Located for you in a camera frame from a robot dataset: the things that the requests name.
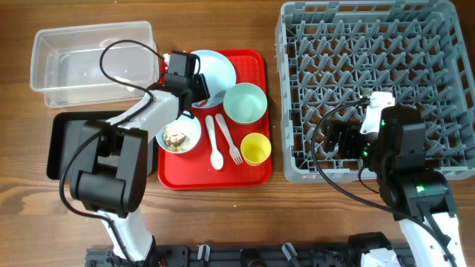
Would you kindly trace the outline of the light blue small bowl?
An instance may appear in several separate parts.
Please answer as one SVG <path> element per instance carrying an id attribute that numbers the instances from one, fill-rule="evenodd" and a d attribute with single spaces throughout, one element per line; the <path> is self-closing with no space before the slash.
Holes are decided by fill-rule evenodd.
<path id="1" fill-rule="evenodd" d="M 159 146 L 173 154 L 191 151 L 200 141 L 201 124 L 197 117 L 191 119 L 185 115 L 164 126 L 155 139 Z"/>

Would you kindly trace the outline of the mint green bowl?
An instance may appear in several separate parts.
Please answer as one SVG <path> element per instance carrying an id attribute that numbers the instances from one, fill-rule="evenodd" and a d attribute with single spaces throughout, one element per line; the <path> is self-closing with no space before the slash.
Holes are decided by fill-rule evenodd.
<path id="1" fill-rule="evenodd" d="M 249 125 L 257 122 L 266 113 L 267 97 L 257 85 L 239 83 L 226 92 L 223 109 L 234 122 Z"/>

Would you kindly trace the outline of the rice and food scraps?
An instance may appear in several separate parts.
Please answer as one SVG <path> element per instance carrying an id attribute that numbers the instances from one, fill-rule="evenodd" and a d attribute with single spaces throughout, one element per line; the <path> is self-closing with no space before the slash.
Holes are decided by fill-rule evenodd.
<path id="1" fill-rule="evenodd" d="M 165 127 L 162 134 L 166 148 L 171 152 L 186 152 L 197 143 L 197 131 L 193 125 L 174 124 Z"/>

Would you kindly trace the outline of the yellow plastic cup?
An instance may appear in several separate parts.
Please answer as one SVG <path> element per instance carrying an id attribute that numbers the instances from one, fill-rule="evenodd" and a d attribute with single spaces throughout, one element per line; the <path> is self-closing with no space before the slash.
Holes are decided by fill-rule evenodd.
<path id="1" fill-rule="evenodd" d="M 272 146 L 265 135 L 250 133 L 241 141 L 240 152 L 248 165 L 258 166 L 270 157 Z"/>

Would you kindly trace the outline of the red snack wrapper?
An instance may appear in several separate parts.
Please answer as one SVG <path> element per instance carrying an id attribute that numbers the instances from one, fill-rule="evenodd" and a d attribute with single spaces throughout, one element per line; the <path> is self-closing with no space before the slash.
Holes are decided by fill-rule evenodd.
<path id="1" fill-rule="evenodd" d="M 197 103 L 197 106 L 200 108 L 200 107 L 203 107 L 203 106 L 206 105 L 206 104 L 207 104 L 207 100 L 202 100 L 202 101 L 199 101 L 199 102 Z"/>

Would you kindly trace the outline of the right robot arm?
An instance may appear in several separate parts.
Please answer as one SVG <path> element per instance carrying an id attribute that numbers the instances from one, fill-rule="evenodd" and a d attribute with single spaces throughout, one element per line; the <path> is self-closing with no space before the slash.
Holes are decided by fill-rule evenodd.
<path id="1" fill-rule="evenodd" d="M 365 120 L 352 156 L 377 175 L 383 205 L 362 199 L 322 178 L 344 195 L 394 216 L 418 266 L 465 266 L 456 204 L 445 177 L 425 166 L 425 123 L 405 106 L 375 106 L 367 100 Z"/>

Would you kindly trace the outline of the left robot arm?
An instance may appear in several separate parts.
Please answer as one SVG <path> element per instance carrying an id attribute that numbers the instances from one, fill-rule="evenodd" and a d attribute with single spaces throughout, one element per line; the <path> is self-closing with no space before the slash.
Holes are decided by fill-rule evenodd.
<path id="1" fill-rule="evenodd" d="M 70 194 L 84 211 L 101 220 L 114 244 L 114 259 L 129 266 L 151 266 L 155 240 L 140 211 L 147 172 L 149 142 L 191 106 L 209 98 L 200 57 L 171 53 L 168 70 L 143 89 L 143 98 L 119 116 L 86 122 L 79 145 L 60 178 L 70 180 Z"/>

